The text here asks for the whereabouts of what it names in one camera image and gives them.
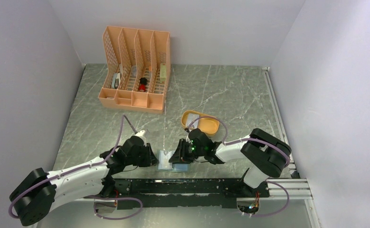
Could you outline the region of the green leather card holder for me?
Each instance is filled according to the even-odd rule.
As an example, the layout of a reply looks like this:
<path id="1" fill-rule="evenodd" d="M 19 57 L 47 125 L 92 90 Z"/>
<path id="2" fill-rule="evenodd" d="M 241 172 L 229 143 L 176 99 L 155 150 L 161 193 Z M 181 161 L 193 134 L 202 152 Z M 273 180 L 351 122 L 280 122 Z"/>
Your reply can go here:
<path id="1" fill-rule="evenodd" d="M 160 150 L 158 153 L 158 166 L 157 171 L 162 172 L 188 172 L 189 164 L 174 164 L 169 162 L 169 159 L 173 156 L 174 151 Z"/>

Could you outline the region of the yellow oval tray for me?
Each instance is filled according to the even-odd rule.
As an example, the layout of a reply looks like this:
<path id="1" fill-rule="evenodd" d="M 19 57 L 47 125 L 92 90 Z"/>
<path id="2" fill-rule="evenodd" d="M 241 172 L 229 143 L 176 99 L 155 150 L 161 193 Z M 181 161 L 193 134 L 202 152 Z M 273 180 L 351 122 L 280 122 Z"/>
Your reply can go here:
<path id="1" fill-rule="evenodd" d="M 207 136 L 214 136 L 219 129 L 219 121 L 212 118 L 210 115 L 200 113 L 194 110 L 187 110 L 182 114 L 181 117 L 181 124 L 182 127 L 185 129 L 186 126 L 186 119 L 189 113 L 199 114 L 199 125 L 197 128 L 199 128 L 202 132 L 204 132 Z"/>

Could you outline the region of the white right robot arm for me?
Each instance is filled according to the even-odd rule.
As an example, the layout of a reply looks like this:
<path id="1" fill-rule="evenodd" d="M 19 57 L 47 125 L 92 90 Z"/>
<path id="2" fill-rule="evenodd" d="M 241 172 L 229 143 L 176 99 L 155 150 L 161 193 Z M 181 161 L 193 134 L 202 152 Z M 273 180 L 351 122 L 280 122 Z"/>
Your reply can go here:
<path id="1" fill-rule="evenodd" d="M 202 157 L 217 165 L 235 159 L 248 159 L 247 169 L 240 183 L 240 192 L 250 197 L 266 179 L 280 177 L 290 163 L 291 147 L 262 129 L 255 128 L 250 135 L 231 142 L 214 142 L 200 129 L 191 130 L 180 139 L 170 157 L 172 164 L 190 164 Z"/>

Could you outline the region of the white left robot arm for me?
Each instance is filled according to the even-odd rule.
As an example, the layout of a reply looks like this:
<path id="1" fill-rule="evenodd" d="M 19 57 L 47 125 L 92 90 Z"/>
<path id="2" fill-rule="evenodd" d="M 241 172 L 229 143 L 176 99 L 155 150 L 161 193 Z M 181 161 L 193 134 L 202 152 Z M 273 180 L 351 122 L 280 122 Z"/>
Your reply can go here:
<path id="1" fill-rule="evenodd" d="M 151 167 L 158 163 L 151 145 L 132 136 L 98 157 L 71 168 L 45 172 L 33 170 L 11 193 L 9 215 L 23 226 L 42 220 L 49 212 L 76 199 L 118 197 L 113 175 L 127 166 Z"/>

